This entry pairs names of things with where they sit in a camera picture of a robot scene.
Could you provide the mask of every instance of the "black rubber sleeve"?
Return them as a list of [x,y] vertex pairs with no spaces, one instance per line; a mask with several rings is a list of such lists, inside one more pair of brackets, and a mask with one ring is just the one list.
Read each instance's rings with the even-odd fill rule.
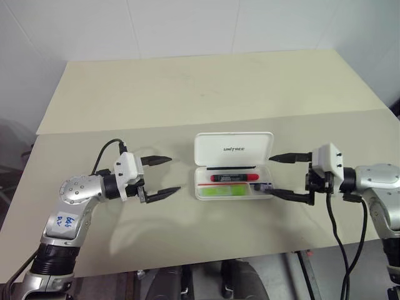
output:
[[[105,194],[108,199],[120,197],[115,176],[115,174],[110,174],[103,177]],[[142,186],[143,184],[143,179],[140,179],[136,184],[128,184],[125,188],[126,195],[128,197],[136,196],[138,194],[138,186]]]
[[74,271],[79,247],[40,244],[31,272],[42,275],[67,275]]
[[[382,239],[383,251],[390,266],[400,267],[400,238]],[[389,274],[392,282],[400,284],[399,274]]]
[[340,185],[342,193],[351,193],[356,189],[356,170],[351,167],[343,168],[344,179]]

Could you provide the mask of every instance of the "box lid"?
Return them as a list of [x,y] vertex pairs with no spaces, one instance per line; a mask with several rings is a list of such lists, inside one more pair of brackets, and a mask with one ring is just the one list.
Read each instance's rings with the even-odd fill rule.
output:
[[266,164],[273,146],[271,132],[204,132],[194,139],[194,162],[207,167]]

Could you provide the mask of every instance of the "red marker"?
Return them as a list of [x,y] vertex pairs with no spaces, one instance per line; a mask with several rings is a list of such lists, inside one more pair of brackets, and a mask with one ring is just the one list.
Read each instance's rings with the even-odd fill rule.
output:
[[231,181],[254,181],[259,179],[258,174],[219,174],[211,175],[213,182],[231,182]]

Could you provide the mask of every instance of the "wire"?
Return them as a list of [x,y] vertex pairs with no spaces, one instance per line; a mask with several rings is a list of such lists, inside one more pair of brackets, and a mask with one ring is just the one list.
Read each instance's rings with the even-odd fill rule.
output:
[[361,238],[360,238],[360,242],[358,244],[356,255],[354,256],[354,259],[352,260],[352,263],[349,267],[349,271],[346,272],[346,274],[343,277],[342,293],[344,293],[344,289],[349,290],[349,288],[347,287],[347,284],[346,284],[347,278],[350,277],[351,271],[356,266],[358,259],[361,255],[361,251],[363,250],[363,246],[364,246],[365,235],[366,235],[366,231],[367,231],[368,210],[367,210],[367,205],[365,204],[364,200],[361,200],[361,205],[362,205],[362,210],[363,210],[363,215],[364,215],[363,220],[362,220]]
[[[338,227],[336,226],[336,221],[335,221],[335,217],[333,216],[333,212],[332,212],[332,204],[331,204],[331,193],[328,192],[326,194],[326,208],[327,208],[327,213],[329,214],[329,218],[331,219],[332,222],[332,230],[333,230],[333,235],[337,241],[337,243],[339,244],[340,247],[340,251],[342,252],[342,256],[343,256],[343,261],[344,261],[344,267],[346,269],[346,274],[349,274],[349,262],[348,262],[348,256],[344,250],[342,241],[340,240],[339,236],[338,236]],[[344,280],[346,280],[346,299],[349,299],[349,290],[350,290],[350,276],[346,276]],[[341,296],[340,299],[344,299],[344,289],[342,289],[341,292]]]
[[126,152],[126,147],[125,147],[124,141],[123,141],[122,139],[112,139],[112,140],[108,141],[108,142],[101,148],[100,153],[99,153],[99,155],[97,156],[96,162],[94,163],[94,167],[93,167],[93,170],[92,170],[91,175],[94,175],[94,173],[96,173],[96,169],[97,169],[98,166],[99,166],[100,159],[101,159],[101,157],[103,156],[104,150],[106,150],[106,148],[107,148],[109,145],[111,145],[112,143],[116,143],[116,142],[119,143],[119,153],[122,154],[122,152]]
[[11,300],[11,286],[13,285],[13,282],[29,266],[29,264],[31,263],[31,261],[33,261],[36,255],[38,255],[38,250],[33,252],[31,257],[29,257],[27,261],[24,262],[24,264],[18,269],[18,271],[16,271],[15,274],[12,275],[10,279],[8,279],[2,290],[2,300]]

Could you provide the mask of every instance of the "black cable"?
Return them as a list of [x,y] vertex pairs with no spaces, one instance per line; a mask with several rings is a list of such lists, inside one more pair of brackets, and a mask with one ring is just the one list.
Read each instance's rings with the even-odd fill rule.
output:
[[96,162],[94,163],[94,167],[93,167],[93,170],[92,170],[91,175],[94,175],[94,173],[96,173],[96,169],[97,169],[98,166],[99,166],[100,159],[101,159],[101,156],[103,156],[104,150],[106,150],[106,148],[107,148],[109,145],[111,145],[112,143],[116,143],[116,142],[119,143],[119,153],[120,153],[120,154],[122,154],[123,152],[126,152],[126,151],[127,151],[127,150],[126,150],[126,146],[124,145],[124,141],[123,141],[122,139],[112,139],[112,140],[108,141],[108,142],[101,148],[100,153],[99,153],[99,155],[97,156]]
[[19,275],[29,266],[31,261],[38,255],[38,250],[36,250],[30,258],[27,259],[26,262],[15,272],[14,275],[11,276],[10,279],[6,282],[2,290],[2,300],[11,300],[11,286],[13,285],[14,281],[18,278]]
[[363,200],[361,200],[361,205],[362,205],[362,210],[363,210],[363,215],[364,215],[363,220],[362,220],[361,238],[360,238],[360,242],[358,244],[356,255],[354,256],[354,259],[352,260],[352,263],[349,267],[349,271],[346,272],[346,274],[343,277],[342,293],[344,293],[344,289],[349,290],[349,288],[347,287],[347,284],[346,284],[347,278],[350,277],[351,271],[356,266],[358,259],[361,255],[361,251],[363,250],[363,246],[364,246],[365,235],[366,235],[366,231],[367,231],[368,210],[367,210],[367,205],[365,204],[365,202]]
[[308,293],[310,295],[310,300],[315,300],[315,295],[313,291],[313,287],[311,286],[311,281],[310,277],[308,276],[306,265],[304,264],[304,259],[301,255],[301,251],[296,251],[297,257],[299,258],[300,266],[301,266],[301,271],[304,276],[304,280],[306,281],[306,286],[308,289]]
[[[332,222],[332,230],[333,230],[333,235],[337,241],[337,243],[339,244],[340,247],[340,251],[342,252],[342,256],[343,256],[343,261],[344,261],[344,267],[346,269],[346,274],[349,274],[349,262],[348,262],[348,256],[344,250],[342,241],[340,240],[339,236],[338,236],[338,227],[336,226],[336,221],[335,221],[335,217],[333,216],[333,212],[332,212],[332,204],[331,204],[331,193],[328,192],[326,194],[326,208],[327,208],[327,213],[329,214],[329,218],[331,219]],[[345,276],[346,278],[346,299],[349,299],[349,290],[350,290],[350,277],[349,276]],[[342,293],[340,296],[340,299],[344,299],[344,290],[342,289]]]

